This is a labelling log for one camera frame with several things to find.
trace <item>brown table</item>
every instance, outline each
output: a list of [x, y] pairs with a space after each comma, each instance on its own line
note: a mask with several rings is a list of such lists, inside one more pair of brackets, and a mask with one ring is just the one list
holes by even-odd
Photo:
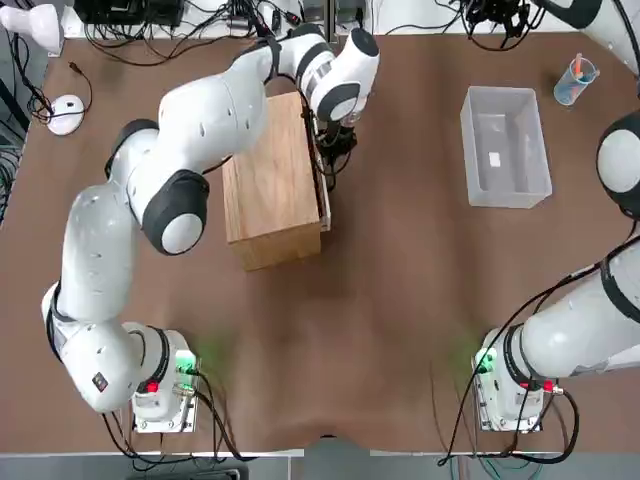
[[[503, 54], [457, 35], [378, 41], [380, 71], [359, 145], [332, 196], [334, 225], [321, 255], [244, 272], [225, 242], [219, 172], [209, 179], [208, 228], [196, 249], [167, 258], [140, 235], [122, 319], [179, 329], [209, 366], [218, 359], [214, 373], [241, 450], [302, 447], [334, 434], [374, 449], [442, 451], [437, 427], [448, 442], [454, 381], [461, 392], [487, 329], [629, 230], [594, 168], [603, 130], [637, 106], [632, 75], [613, 56], [577, 34], [531, 35]], [[68, 41], [51, 62], [49, 96], [85, 95], [66, 66], [73, 60], [93, 82], [94, 103], [69, 137], [32, 125], [0, 231], [0, 452], [114, 450], [51, 355], [40, 317], [42, 295], [60, 274], [69, 206], [82, 188], [104, 181], [127, 121], [155, 118], [165, 92], [224, 70], [240, 48], [225, 41], [162, 67], [135, 68]], [[552, 85], [579, 51], [602, 75], [575, 108], [562, 108]], [[147, 58], [143, 46], [129, 53]], [[469, 85], [536, 89], [554, 188], [542, 204], [468, 205], [459, 112]], [[581, 408], [578, 450], [640, 451], [640, 371], [563, 384]], [[471, 402], [466, 411], [472, 429]], [[545, 426], [522, 447], [561, 450], [553, 415]], [[163, 448], [211, 451], [210, 428], [201, 413], [198, 433], [168, 436]], [[481, 435], [478, 448], [501, 449], [509, 438]], [[135, 445], [157, 449], [158, 442], [150, 435]], [[462, 425], [456, 451], [470, 450]]]

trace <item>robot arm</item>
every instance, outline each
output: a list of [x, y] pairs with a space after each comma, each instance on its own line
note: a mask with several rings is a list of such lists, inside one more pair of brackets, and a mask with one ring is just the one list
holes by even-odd
[[106, 167], [108, 181], [81, 192], [67, 221], [60, 282], [42, 301], [50, 345], [98, 412], [132, 399], [145, 431], [183, 431], [193, 413], [180, 393], [194, 356], [178, 332], [120, 324], [142, 226], [154, 247], [179, 255], [200, 239], [209, 185], [203, 173], [251, 147], [267, 122], [265, 84], [290, 77], [321, 121], [351, 125], [365, 107], [379, 52], [354, 30], [340, 55], [320, 29], [257, 43], [219, 75], [167, 93], [158, 123], [134, 120]]
[[[638, 74], [635, 32], [640, 32], [640, 3], [533, 1], [607, 47]], [[626, 12], [628, 24], [620, 8]], [[625, 214], [640, 219], [639, 112], [618, 120], [604, 132], [597, 171], [611, 199]], [[479, 362], [486, 358], [485, 353], [491, 357], [481, 365], [476, 382], [483, 429], [515, 430], [520, 426], [527, 431], [542, 410], [543, 380], [640, 366], [639, 239], [636, 236], [614, 251], [616, 255], [600, 262], [580, 286], [524, 324], [511, 327], [499, 338], [497, 329], [487, 335], [475, 358]], [[521, 408], [525, 395], [526, 404]]]
[[640, 3], [636, 0], [532, 0], [559, 20], [580, 30], [603, 47], [608, 48], [631, 71], [638, 75], [638, 52], [634, 52], [618, 5], [629, 18], [634, 38], [640, 32]]
[[379, 62], [375, 40], [354, 30], [337, 57], [319, 27], [306, 24], [284, 40], [258, 43], [220, 75], [169, 92], [149, 161], [135, 165], [126, 189], [142, 230], [161, 253], [192, 248], [206, 224], [202, 172], [253, 145], [267, 121], [264, 85], [292, 78], [316, 117], [352, 123], [362, 112]]

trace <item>green cable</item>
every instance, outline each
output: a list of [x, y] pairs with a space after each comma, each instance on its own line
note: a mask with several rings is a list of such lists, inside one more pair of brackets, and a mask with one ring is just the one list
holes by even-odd
[[498, 473], [498, 471], [495, 469], [495, 467], [493, 466], [493, 464], [491, 463], [491, 460], [487, 460], [489, 466], [491, 467], [491, 470], [493, 470], [494, 473], [491, 473], [491, 471], [486, 467], [486, 465], [484, 464], [484, 461], [482, 458], [478, 458], [478, 460], [480, 460], [480, 466], [482, 467], [482, 469], [485, 471], [485, 473], [492, 478], [493, 480], [501, 480], [500, 479], [500, 474]]
[[541, 471], [542, 471], [542, 464], [539, 463], [538, 468], [536, 468], [536, 471], [533, 472], [533, 474], [531, 474], [531, 476], [529, 477], [529, 480], [536, 480], [540, 476]]
[[489, 464], [489, 467], [491, 467], [491, 470], [493, 470], [493, 473], [496, 474], [496, 477], [500, 478], [500, 474], [498, 473], [498, 469], [493, 464], [493, 462], [487, 458], [487, 463]]
[[528, 460], [518, 467], [507, 467], [506, 465], [503, 465], [502, 463], [500, 463], [498, 460], [496, 460], [496, 463], [500, 466], [500, 468], [504, 468], [505, 470], [522, 470], [524, 468], [527, 468], [529, 465], [531, 465], [531, 462]]

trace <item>transparent storage box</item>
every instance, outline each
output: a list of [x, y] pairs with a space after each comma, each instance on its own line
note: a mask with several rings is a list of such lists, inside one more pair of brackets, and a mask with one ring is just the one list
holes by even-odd
[[471, 205], [531, 208], [551, 195], [532, 89], [469, 87], [460, 122]]

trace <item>wooden box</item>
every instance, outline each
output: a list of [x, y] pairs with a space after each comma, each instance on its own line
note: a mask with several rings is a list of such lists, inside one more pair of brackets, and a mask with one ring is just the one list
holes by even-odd
[[254, 147], [222, 167], [227, 242], [245, 270], [320, 252], [320, 216], [297, 92], [268, 99]]

